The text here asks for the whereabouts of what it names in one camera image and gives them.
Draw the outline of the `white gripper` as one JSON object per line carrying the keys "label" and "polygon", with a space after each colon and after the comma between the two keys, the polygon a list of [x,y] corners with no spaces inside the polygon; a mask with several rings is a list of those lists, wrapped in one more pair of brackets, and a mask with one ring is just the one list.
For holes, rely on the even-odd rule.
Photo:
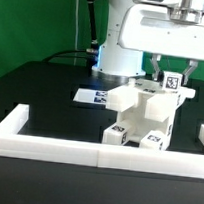
{"label": "white gripper", "polygon": [[204,0],[133,0],[123,18],[118,43],[151,54],[152,79],[160,75],[160,55],[188,58],[182,84],[204,61]]}

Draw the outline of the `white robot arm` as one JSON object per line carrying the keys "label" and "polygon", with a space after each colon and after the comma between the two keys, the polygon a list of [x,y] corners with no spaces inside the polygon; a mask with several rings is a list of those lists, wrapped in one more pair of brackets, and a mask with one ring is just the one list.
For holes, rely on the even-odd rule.
{"label": "white robot arm", "polygon": [[204,0],[109,0],[107,37],[99,44],[96,34],[96,0],[87,0],[91,46],[99,51],[93,69],[109,76],[142,73],[140,53],[151,55],[155,81],[162,75],[162,55],[186,58],[182,82],[204,61]]}

